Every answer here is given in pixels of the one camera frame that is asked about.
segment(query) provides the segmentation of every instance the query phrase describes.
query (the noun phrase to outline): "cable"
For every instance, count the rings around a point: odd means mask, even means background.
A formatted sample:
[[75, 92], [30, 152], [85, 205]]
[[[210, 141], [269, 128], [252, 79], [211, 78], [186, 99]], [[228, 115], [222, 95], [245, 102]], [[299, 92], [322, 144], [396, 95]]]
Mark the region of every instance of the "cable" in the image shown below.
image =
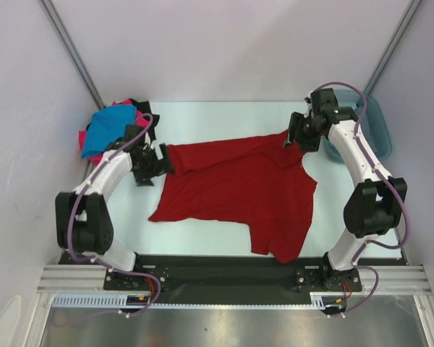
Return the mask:
[[[379, 171], [379, 169], [376, 168], [376, 163], [373, 161], [373, 159], [371, 158], [371, 155], [368, 153], [367, 149], [363, 145], [360, 136], [357, 136], [357, 133], [359, 131], [359, 126], [362, 123], [362, 121], [363, 121], [363, 119], [365, 117], [365, 114], [367, 112], [367, 107], [368, 107], [367, 97], [365, 96], [365, 94], [361, 90], [358, 90], [353, 85], [350, 85], [350, 84], [344, 83], [344, 82], [328, 82], [328, 83], [325, 83], [324, 85], [321, 85], [320, 87], [316, 88], [315, 90], [322, 89], [322, 88], [327, 87], [329, 85], [342, 85], [344, 87], [347, 87], [347, 88], [355, 91], [360, 96], [360, 98], [362, 99], [363, 108], [362, 108], [362, 112], [360, 112], [360, 115], [358, 116], [358, 120], [357, 120], [357, 122], [355, 124], [355, 127], [354, 127], [354, 138], [355, 138], [355, 140], [357, 142], [357, 145], [358, 145], [359, 149], [362, 151], [363, 155], [367, 159], [367, 162], [371, 165], [371, 167], [373, 168], [374, 172], [376, 173], [376, 176], [378, 176], [379, 179], [384, 182], [384, 184], [392, 192], [392, 195], [396, 198], [396, 200], [397, 200], [397, 202], [398, 202], [398, 204], [399, 204], [399, 206], [401, 208], [402, 214], [404, 216], [404, 221], [405, 221], [405, 234], [404, 234], [404, 237], [402, 238], [402, 240], [400, 242], [398, 242], [397, 245], [390, 246], [388, 244], [384, 244], [384, 243], [376, 241], [376, 240], [367, 240], [357, 250], [357, 252], [355, 252], [354, 256], [352, 257], [352, 266], [354, 266], [358, 270], [364, 269], [364, 270], [373, 271], [375, 273], [375, 276], [376, 276], [376, 281], [375, 281], [375, 284], [374, 284], [373, 288], [371, 289], [370, 294], [368, 294], [368, 296], [362, 302], [360, 302], [357, 306], [352, 307], [351, 309], [348, 309], [346, 311], [346, 312], [352, 312], [352, 311], [356, 310], [357, 308], [359, 308], [360, 306], [362, 306], [369, 299], [371, 299], [371, 297], [373, 296], [373, 294], [376, 292], [376, 288], [378, 287], [378, 284], [379, 284], [379, 274], [378, 274], [378, 271], [376, 271], [374, 268], [372, 268], [370, 266], [356, 266], [355, 265], [356, 262], [357, 262], [357, 259], [361, 255], [361, 253], [365, 250], [365, 248], [366, 248], [366, 246], [368, 244], [376, 244], [376, 245], [378, 245], [380, 247], [383, 247], [383, 248], [386, 248], [386, 249], [399, 249], [399, 248], [402, 248], [406, 244], [406, 242], [408, 241], [408, 238], [409, 238], [410, 232], [411, 232], [411, 228], [410, 228], [410, 219], [409, 219], [408, 210], [405, 207], [404, 201], [400, 197], [400, 194], [396, 191], [396, 189], [390, 183], [390, 181], [388, 180], [388, 178], [386, 178]], [[336, 314], [333, 317], [341, 317], [341, 314]]]
[[[142, 115], [142, 117], [146, 117], [148, 118], [148, 124], [146, 125], [146, 127], [138, 134], [136, 135], [133, 139], [131, 139], [129, 142], [124, 143], [118, 150], [116, 150], [113, 154], [111, 154], [107, 160], [102, 160], [102, 162], [95, 168], [92, 176], [91, 176], [91, 182], [88, 182], [80, 191], [80, 193], [78, 194], [74, 206], [72, 207], [71, 210], [71, 215], [69, 217], [69, 223], [67, 226], [67, 246], [68, 246], [68, 251], [69, 251], [69, 255], [71, 256], [71, 258], [75, 261], [75, 262], [85, 262], [87, 260], [91, 260], [91, 257], [78, 257], [75, 254], [74, 251], [74, 244], [72, 243], [72, 232], [74, 230], [74, 221], [75, 221], [75, 216], [77, 214], [77, 209], [79, 207], [80, 201], [82, 200], [82, 197], [84, 196], [84, 194], [86, 193], [86, 191], [90, 188], [91, 183], [93, 183], [96, 178], [98, 177], [98, 175], [102, 172], [102, 170], [106, 167], [106, 165], [108, 165], [108, 163], [113, 160], [118, 154], [120, 154], [120, 152], [122, 152], [125, 148], [129, 147], [130, 145], [132, 145], [133, 143], [135, 143], [136, 141], [138, 141], [144, 134], [146, 134], [146, 132], [149, 130], [149, 128], [151, 127], [151, 124], [153, 123], [153, 116], [151, 116], [151, 114], [149, 113], [144, 113]], [[110, 265], [107, 265], [103, 262], [101, 262], [100, 260], [97, 260], [97, 262], [107, 268], [112, 268]], [[139, 314], [142, 314], [149, 306], [151, 306], [152, 304], [154, 304], [157, 300], [159, 295], [161, 294], [161, 282], [159, 281], [159, 279], [157, 279], [157, 277], [150, 275], [149, 273], [138, 273], [138, 272], [131, 272], [131, 271], [124, 271], [121, 269], [116, 269], [116, 268], [112, 268], [112, 270], [116, 273], [122, 273], [125, 275], [133, 275], [133, 276], [140, 276], [140, 277], [145, 277], [145, 278], [149, 278], [151, 280], [154, 280], [156, 282], [156, 284], [158, 285], [158, 291], [156, 292], [156, 295], [154, 296], [154, 298], [151, 298], [150, 301], [139, 311], [135, 312], [135, 313], [129, 313], [126, 314], [125, 317], [135, 317], [138, 316]], [[81, 323], [84, 322], [86, 320], [89, 320], [90, 318], [93, 317], [97, 317], [99, 315], [102, 314], [106, 314], [106, 313], [122, 313], [119, 310], [106, 310], [106, 311], [101, 311], [101, 312], [96, 312], [94, 314], [89, 314], [88, 316], [82, 317], [78, 320], [72, 321], [72, 322], [68, 322], [65, 325], [62, 326], [67, 326], [67, 325], [72, 325], [72, 324], [76, 324], [76, 323]]]
[[349, 295], [346, 296], [346, 299], [350, 298], [352, 296], [352, 288], [350, 288], [350, 285], [347, 283], [347, 281], [344, 282], [343, 284], [344, 286], [344, 293], [346, 293], [346, 291], [349, 291]]
[[151, 279], [146, 278], [146, 283], [150, 286], [150, 296], [153, 296], [153, 294], [154, 294], [154, 285], [153, 285], [153, 282], [151, 282]]

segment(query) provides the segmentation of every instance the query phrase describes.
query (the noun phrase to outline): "blue bin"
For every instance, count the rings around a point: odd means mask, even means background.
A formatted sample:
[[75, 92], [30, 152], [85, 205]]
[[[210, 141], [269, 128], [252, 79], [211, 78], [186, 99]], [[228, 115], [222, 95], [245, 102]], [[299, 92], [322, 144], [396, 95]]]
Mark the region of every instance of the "blue bin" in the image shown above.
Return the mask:
[[[339, 104], [355, 103], [357, 108], [355, 112], [360, 115], [362, 111], [362, 99], [351, 90], [337, 90], [335, 91]], [[378, 102], [373, 96], [367, 95], [368, 108], [367, 113], [362, 121], [362, 132], [370, 144], [371, 149], [376, 154], [379, 161], [387, 159], [392, 153], [392, 142], [389, 137], [386, 121], [384, 120], [383, 112], [379, 107]], [[324, 141], [326, 152], [331, 160], [338, 163], [343, 163], [342, 157], [339, 155], [338, 150], [329, 140]]]

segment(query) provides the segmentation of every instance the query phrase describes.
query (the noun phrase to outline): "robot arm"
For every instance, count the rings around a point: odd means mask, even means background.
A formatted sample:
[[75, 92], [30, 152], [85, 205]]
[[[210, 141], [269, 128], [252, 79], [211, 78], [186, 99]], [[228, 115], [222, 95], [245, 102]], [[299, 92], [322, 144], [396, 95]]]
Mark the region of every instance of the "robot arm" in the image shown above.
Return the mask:
[[378, 171], [389, 180], [403, 200], [407, 185], [402, 178], [393, 178], [379, 162], [360, 126], [357, 127], [358, 118], [354, 110], [339, 107], [333, 89], [313, 91], [306, 101], [309, 107], [305, 114], [292, 114], [285, 145], [297, 142], [301, 151], [316, 152], [320, 138], [324, 136], [344, 159], [355, 190], [344, 208], [346, 229], [323, 259], [327, 273], [346, 273], [357, 263], [369, 240], [386, 234], [400, 221], [401, 208]]
[[159, 160], [148, 134], [114, 155], [137, 137], [142, 129], [137, 125], [127, 126], [124, 137], [111, 143], [104, 152], [103, 159], [97, 166], [99, 170], [93, 170], [72, 192], [58, 194], [55, 201], [56, 230], [61, 248], [69, 248], [69, 220], [76, 199], [82, 194], [72, 227], [74, 251], [87, 256], [95, 255], [104, 264], [116, 269], [133, 270], [137, 255], [114, 238], [114, 228], [106, 203], [121, 179], [131, 171], [138, 186], [152, 185], [151, 178], [173, 171], [166, 146], [159, 146], [163, 155]]

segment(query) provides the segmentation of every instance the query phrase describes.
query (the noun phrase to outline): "metal floor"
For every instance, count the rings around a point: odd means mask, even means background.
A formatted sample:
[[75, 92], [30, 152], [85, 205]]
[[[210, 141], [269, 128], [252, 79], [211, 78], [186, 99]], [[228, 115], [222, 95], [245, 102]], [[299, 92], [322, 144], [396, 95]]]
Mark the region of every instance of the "metal floor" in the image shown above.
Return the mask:
[[105, 314], [69, 327], [51, 323], [94, 312], [52, 309], [41, 347], [428, 346], [413, 296], [375, 296], [346, 319], [306, 310], [149, 309], [129, 320]]

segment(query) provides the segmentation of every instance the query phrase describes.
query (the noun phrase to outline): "red shirt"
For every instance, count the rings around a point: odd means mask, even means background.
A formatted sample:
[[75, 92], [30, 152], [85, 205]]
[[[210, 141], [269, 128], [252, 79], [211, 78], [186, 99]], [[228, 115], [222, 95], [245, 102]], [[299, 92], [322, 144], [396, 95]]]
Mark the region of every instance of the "red shirt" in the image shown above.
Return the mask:
[[317, 183], [286, 132], [237, 140], [169, 145], [167, 174], [153, 222], [185, 218], [244, 223], [252, 252], [280, 262], [299, 256], [312, 223]]

